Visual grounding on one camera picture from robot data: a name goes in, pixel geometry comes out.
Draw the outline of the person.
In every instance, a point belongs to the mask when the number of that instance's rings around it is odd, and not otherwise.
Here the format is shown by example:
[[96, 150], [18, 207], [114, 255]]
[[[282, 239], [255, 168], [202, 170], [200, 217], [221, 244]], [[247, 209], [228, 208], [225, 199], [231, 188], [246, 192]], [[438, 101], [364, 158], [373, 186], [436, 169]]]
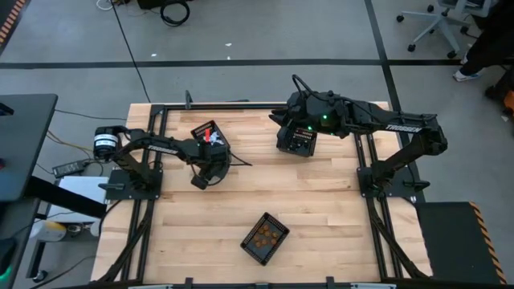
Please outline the person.
[[514, 0], [500, 0], [482, 34], [467, 51], [459, 69], [463, 74], [481, 73], [514, 54]]

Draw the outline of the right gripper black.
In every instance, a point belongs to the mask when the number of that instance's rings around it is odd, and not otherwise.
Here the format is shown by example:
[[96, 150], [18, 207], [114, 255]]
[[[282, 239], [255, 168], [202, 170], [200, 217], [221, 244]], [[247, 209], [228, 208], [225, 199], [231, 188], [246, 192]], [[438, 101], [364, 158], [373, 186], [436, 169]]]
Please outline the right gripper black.
[[268, 117], [281, 127], [302, 128], [307, 131], [328, 135], [341, 134], [341, 116], [337, 105], [341, 96], [330, 92], [319, 92], [314, 96], [302, 96], [293, 92], [287, 100], [283, 115]]

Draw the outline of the black aluminium table frame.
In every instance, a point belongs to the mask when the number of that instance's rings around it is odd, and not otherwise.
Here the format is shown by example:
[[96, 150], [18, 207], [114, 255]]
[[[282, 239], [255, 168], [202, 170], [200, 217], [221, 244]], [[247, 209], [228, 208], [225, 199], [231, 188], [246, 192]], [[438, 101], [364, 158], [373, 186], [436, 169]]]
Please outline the black aluminium table frame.
[[[271, 105], [172, 104], [153, 115], [132, 104], [127, 126], [152, 128], [185, 139], [193, 128], [215, 121], [244, 165], [219, 184], [200, 190], [191, 169], [175, 157], [161, 159], [161, 196], [153, 207], [148, 250], [134, 250], [129, 276], [145, 260], [145, 283], [319, 283], [380, 278], [365, 199], [360, 195], [357, 145], [321, 135], [312, 157], [280, 152]], [[263, 214], [281, 221], [289, 235], [267, 265], [241, 242]]]

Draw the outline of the black equipment box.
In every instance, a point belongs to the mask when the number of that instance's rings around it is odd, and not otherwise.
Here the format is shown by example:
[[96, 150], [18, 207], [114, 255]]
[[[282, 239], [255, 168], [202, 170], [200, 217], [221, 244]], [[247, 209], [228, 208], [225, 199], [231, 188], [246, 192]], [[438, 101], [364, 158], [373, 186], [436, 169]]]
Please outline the black equipment box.
[[142, 10], [151, 10], [156, 7], [162, 7], [163, 5], [182, 3], [189, 0], [136, 0], [138, 6]]

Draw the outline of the person's foot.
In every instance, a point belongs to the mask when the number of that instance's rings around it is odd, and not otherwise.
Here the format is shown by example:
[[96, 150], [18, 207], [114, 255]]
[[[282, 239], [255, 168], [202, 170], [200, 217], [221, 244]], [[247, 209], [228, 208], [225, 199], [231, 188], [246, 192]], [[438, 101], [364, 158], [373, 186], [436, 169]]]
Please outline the person's foot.
[[453, 74], [453, 78], [457, 82], [464, 82], [464, 81], [469, 81], [469, 80], [473, 80], [473, 79], [478, 79], [479, 77], [480, 77], [479, 72], [470, 74], [470, 75], [465, 75], [460, 70], [458, 70]]

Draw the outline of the black desk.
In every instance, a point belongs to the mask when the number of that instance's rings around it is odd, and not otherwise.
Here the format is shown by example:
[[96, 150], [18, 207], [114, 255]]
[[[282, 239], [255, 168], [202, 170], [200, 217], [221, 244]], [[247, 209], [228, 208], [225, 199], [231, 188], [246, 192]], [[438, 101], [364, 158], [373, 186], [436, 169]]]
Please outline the black desk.
[[1, 95], [0, 104], [11, 108], [0, 116], [0, 202], [36, 195], [42, 180], [33, 170], [58, 100], [56, 94]]

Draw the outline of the office chair base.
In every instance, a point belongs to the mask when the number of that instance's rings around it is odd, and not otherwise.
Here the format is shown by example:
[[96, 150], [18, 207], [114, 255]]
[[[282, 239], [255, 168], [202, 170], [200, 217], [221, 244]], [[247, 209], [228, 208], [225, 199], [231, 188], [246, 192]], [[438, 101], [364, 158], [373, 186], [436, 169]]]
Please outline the office chair base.
[[486, 18], [492, 6], [493, 0], [437, 0], [436, 6], [429, 5], [426, 8], [426, 12], [401, 11], [396, 17], [396, 21], [401, 23], [405, 20], [406, 16], [429, 20], [429, 26], [409, 43], [407, 47], [408, 52], [414, 52], [417, 42], [423, 37], [432, 35], [436, 30], [440, 30], [451, 46], [451, 50], [447, 53], [447, 58], [453, 59], [460, 52], [460, 46], [455, 35], [451, 32], [450, 26], [459, 26], [460, 32], [463, 33], [469, 30], [471, 24], [464, 20], [450, 17], [450, 11], [453, 10], [458, 15], [467, 14]]

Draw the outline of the black hazard-striped floor mat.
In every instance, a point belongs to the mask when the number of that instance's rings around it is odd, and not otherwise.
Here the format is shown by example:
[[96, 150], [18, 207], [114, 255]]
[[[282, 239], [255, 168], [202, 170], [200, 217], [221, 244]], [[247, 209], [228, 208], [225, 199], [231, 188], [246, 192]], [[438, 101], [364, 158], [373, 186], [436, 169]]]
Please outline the black hazard-striped floor mat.
[[31, 0], [0, 0], [0, 55]]

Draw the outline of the black and orange object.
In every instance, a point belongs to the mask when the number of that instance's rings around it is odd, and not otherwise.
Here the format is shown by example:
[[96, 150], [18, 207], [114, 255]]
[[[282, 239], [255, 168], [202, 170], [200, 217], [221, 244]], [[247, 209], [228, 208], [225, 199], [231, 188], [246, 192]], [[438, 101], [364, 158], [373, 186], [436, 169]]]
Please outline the black and orange object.
[[505, 74], [496, 84], [489, 86], [484, 95], [501, 102], [503, 112], [514, 117], [514, 79], [511, 76]]

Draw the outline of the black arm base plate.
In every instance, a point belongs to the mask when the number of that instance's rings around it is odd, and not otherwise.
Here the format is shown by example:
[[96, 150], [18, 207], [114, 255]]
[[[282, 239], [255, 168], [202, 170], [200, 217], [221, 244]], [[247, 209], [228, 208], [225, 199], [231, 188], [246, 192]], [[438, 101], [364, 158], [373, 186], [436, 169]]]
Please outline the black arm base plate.
[[161, 181], [163, 172], [153, 170], [151, 172], [151, 185], [143, 187], [133, 181], [129, 173], [124, 170], [113, 170], [106, 183], [98, 186], [105, 190], [108, 200], [155, 200], [161, 195]]
[[398, 170], [388, 181], [375, 181], [370, 167], [358, 168], [357, 177], [363, 197], [415, 197], [430, 185], [414, 176], [409, 166]]

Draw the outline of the black power adapter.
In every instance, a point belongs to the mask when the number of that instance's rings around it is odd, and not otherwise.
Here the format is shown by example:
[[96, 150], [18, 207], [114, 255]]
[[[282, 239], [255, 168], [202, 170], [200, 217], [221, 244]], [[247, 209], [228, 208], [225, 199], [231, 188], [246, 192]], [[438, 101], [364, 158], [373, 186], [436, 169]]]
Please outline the black power adapter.
[[89, 160], [73, 161], [67, 164], [53, 167], [52, 172], [56, 178], [66, 177], [84, 172], [89, 164]]

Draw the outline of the white and yellow container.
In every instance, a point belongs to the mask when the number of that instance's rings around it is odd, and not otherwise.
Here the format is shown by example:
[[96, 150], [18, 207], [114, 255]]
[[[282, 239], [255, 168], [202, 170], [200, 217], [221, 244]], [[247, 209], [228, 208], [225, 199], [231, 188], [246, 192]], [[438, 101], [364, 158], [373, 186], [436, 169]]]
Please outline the white and yellow container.
[[39, 220], [32, 226], [30, 238], [40, 242], [59, 242], [66, 233], [67, 227], [58, 222]]

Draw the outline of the white box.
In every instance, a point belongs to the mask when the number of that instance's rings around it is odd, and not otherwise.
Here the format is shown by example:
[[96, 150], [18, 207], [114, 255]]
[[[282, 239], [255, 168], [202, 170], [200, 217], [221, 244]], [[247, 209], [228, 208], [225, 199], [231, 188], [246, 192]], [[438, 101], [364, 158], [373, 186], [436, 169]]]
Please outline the white box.
[[[106, 192], [99, 187], [99, 184], [107, 182], [107, 177], [66, 176], [59, 181], [59, 187], [105, 205]], [[48, 220], [59, 223], [93, 223], [99, 221], [99, 218], [72, 213], [63, 207], [51, 205]]]

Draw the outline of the black slotted plastic basket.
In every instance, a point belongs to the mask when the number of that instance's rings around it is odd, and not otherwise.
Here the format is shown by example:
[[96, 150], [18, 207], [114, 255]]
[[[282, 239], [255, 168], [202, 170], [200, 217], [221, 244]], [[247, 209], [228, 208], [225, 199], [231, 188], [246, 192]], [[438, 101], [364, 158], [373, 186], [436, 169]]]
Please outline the black slotted plastic basket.
[[317, 133], [301, 128], [291, 128], [294, 130], [292, 144], [295, 152], [290, 153], [301, 157], [312, 157], [316, 147]]
[[[201, 124], [198, 127], [191, 130], [190, 132], [191, 132], [192, 137], [195, 140], [205, 141], [210, 145], [215, 145], [215, 146], [220, 145], [220, 146], [226, 146], [228, 149], [230, 148], [230, 144], [228, 143], [228, 140], [225, 138], [225, 136], [223, 135], [223, 133], [221, 131], [221, 128], [219, 126], [217, 126], [217, 124], [214, 120], [210, 120], [210, 121], [206, 122], [205, 124]], [[210, 137], [211, 136], [214, 137], [213, 134], [215, 132], [217, 132], [220, 135], [224, 144], [219, 144], [216, 142], [213, 144], [210, 143]]]
[[[275, 238], [277, 240], [277, 243], [275, 245], [271, 244], [271, 240], [273, 239], [272, 236], [266, 237], [264, 233], [258, 233], [258, 230], [262, 229], [264, 225], [269, 226], [270, 233], [278, 233], [279, 236], [278, 238]], [[284, 224], [282, 224], [268, 212], [265, 212], [263, 216], [255, 223], [255, 225], [252, 227], [252, 229], [243, 239], [243, 241], [240, 243], [240, 247], [247, 254], [249, 254], [257, 263], [259, 263], [262, 266], [266, 266], [275, 254], [275, 252], [279, 249], [285, 238], [289, 235], [289, 233], [290, 230]], [[254, 240], [255, 235], [259, 236], [259, 241]], [[262, 245], [260, 247], [257, 247], [255, 245], [256, 242], [262, 242], [264, 239], [267, 240], [267, 245]]]

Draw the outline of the black hazard-striped platform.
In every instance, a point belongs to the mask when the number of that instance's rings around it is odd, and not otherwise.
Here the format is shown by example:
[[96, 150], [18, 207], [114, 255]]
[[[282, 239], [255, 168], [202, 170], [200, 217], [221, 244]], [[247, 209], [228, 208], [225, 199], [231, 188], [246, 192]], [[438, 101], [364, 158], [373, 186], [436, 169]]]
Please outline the black hazard-striped platform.
[[434, 279], [487, 285], [508, 283], [474, 202], [426, 202], [415, 208]]

